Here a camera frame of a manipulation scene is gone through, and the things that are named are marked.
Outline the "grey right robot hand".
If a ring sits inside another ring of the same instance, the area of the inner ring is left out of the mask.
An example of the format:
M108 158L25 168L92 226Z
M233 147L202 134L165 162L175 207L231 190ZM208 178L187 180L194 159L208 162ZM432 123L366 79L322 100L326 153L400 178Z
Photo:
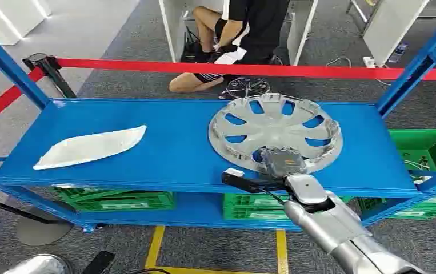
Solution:
M264 147L258 153L264 170L272 178L280 179L307 172L305 160L293 148Z

